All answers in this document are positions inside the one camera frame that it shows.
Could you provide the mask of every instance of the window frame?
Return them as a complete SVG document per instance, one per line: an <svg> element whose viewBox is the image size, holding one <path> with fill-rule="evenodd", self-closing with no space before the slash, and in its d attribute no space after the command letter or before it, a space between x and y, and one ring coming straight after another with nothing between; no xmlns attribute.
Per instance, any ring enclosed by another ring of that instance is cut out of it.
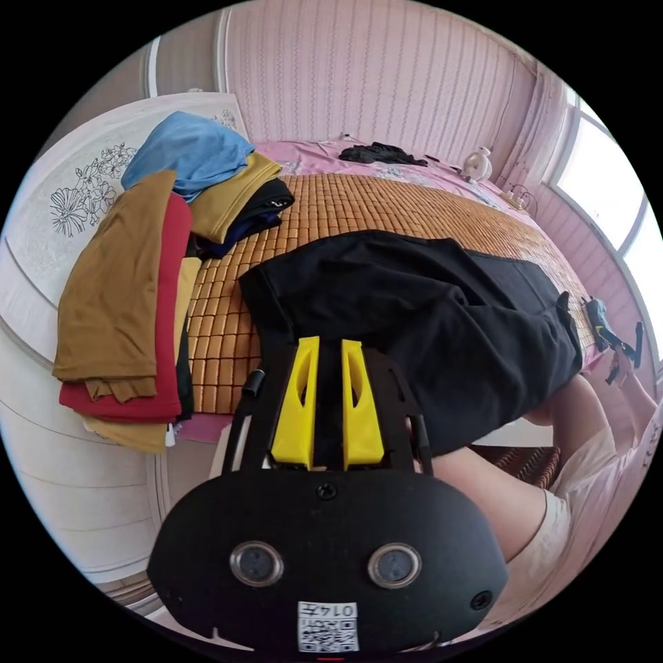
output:
<svg viewBox="0 0 663 663"><path fill-rule="evenodd" d="M644 221L644 216L648 206L647 196L646 193L643 193L642 201L640 202L640 208L638 209L637 215L633 220L631 228L626 234L622 244L618 249L616 249L612 242L607 238L605 233L601 230L596 221L594 221L594 219L592 219L591 216L585 212L579 203L577 203L569 194L567 194L567 192L565 192L565 190L560 187L559 181L564 174L564 171L566 170L568 161L575 147L580 123L582 121L593 124L596 128L603 132L603 134L610 138L610 140L617 143L610 131L608 131L608 129L603 124L601 124L601 122L598 122L594 117L588 115L582 110L580 106L581 100L576 92L572 92L572 99L573 101L570 100L567 106L568 131L566 133L566 139L561 153L559 154L559 159L557 160L557 163L550 177L548 178L548 181L546 182L546 186L554 191L594 231L595 235L599 238L599 241L604 245L608 253L612 256L613 260L619 267L619 270L622 272L626 284L631 290L637 307L640 310L642 323L645 327L649 345L651 347L652 360L654 362L654 381L659 387L657 389L658 392L661 388L661 385L663 385L663 359L658 358L658 346L653 326L651 324L651 319L649 318L649 314L647 312L647 307L640 293L640 288L637 286L633 274L631 274L631 270L628 268L628 265L625 261L628 250L633 245L633 242L635 241L638 233L640 232L640 229L642 228L642 223Z"/></svg>

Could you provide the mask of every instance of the red shirt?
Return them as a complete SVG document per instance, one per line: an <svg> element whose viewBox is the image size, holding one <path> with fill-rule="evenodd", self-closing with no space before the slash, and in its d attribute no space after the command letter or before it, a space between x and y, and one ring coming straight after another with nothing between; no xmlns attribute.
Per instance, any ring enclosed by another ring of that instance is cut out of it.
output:
<svg viewBox="0 0 663 663"><path fill-rule="evenodd" d="M191 231L191 210L184 198L171 193L161 237L155 330L156 395L120 403L114 396L93 401L85 383L63 383L60 404L98 419L119 422L169 423L182 412L173 362L175 301L180 266Z"/></svg>

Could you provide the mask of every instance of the black clothing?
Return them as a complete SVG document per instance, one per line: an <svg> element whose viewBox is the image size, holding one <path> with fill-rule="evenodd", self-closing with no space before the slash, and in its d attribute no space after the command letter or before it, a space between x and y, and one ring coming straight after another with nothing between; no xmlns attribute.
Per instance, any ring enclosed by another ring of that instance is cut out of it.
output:
<svg viewBox="0 0 663 663"><path fill-rule="evenodd" d="M188 421L193 416L193 380L191 379L191 370L189 369L189 333L186 328L188 319L189 316L184 316L184 326L182 328L182 336L180 337L180 352L177 355L177 363L175 364L177 396L182 406L182 412L175 419L175 423Z"/></svg>
<svg viewBox="0 0 663 663"><path fill-rule="evenodd" d="M186 248L187 258L223 258L241 240L280 225L279 214L294 202L295 198L283 180L275 178L265 182L230 224L222 244L191 234Z"/></svg>
<svg viewBox="0 0 663 663"><path fill-rule="evenodd" d="M391 356L425 417L433 455L518 419L582 368L568 293L531 262L465 251L450 239L383 231L323 238L250 269L240 286L263 358L306 336L360 340ZM340 361L332 363L339 375L318 384L320 432L333 420L338 441Z"/></svg>
<svg viewBox="0 0 663 663"><path fill-rule="evenodd" d="M372 145L353 145L348 147L338 156L342 161L355 161L360 164L372 164L381 161L385 164L409 164L410 166L427 166L424 159L415 159L400 147L373 143Z"/></svg>

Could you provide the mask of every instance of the pink bedsheet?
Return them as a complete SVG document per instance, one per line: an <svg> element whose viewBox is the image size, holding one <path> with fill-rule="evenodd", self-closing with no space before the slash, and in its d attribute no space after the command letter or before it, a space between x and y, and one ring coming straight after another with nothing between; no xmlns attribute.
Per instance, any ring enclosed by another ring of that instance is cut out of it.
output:
<svg viewBox="0 0 663 663"><path fill-rule="evenodd" d="M469 184L462 180L449 164L436 163L423 154L415 154L416 159L424 159L427 166L407 166L400 164L357 164L341 161L338 155L354 141L320 142L275 142L256 144L256 151L272 161L281 164L282 175L324 175L343 173L345 175L370 175L397 182L410 182L431 189L443 189L464 198L470 198L502 210L528 226L539 228L534 220L523 212L514 210L499 197L501 189L492 182L484 181Z"/></svg>
<svg viewBox="0 0 663 663"><path fill-rule="evenodd" d="M281 141L258 143L256 144L256 151L281 164L282 175L325 175L328 173L370 175L372 177L383 177L387 180L396 180L397 182L429 186L431 189L443 189L506 212L514 219L518 219L518 221L544 233L528 214L514 210L505 200L502 200L499 197L501 189L492 182L484 181L469 184L458 176L458 173L451 168L450 164L436 163L423 154L414 154L414 157L426 160L428 166L382 164L378 162L357 164L338 159L338 155L345 148L354 144L356 144L354 140ZM597 351L595 345L586 348L583 357L583 371L590 372L600 358L601 354ZM221 431L230 421L232 421L232 418L226 415L194 414L190 421L182 425L177 437L201 442L217 441Z"/></svg>

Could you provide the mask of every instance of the person's hand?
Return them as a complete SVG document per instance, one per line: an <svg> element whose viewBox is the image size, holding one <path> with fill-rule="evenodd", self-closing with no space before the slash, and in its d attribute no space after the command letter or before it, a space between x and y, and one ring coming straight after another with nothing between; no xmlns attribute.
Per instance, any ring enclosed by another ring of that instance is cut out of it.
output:
<svg viewBox="0 0 663 663"><path fill-rule="evenodd" d="M622 383L627 375L633 373L633 365L631 364L631 360L626 356L626 352L624 352L624 348L622 348L621 345L617 346L617 349L613 354L613 362L610 366L610 370L612 371L614 368L619 368L616 381L618 385Z"/></svg>

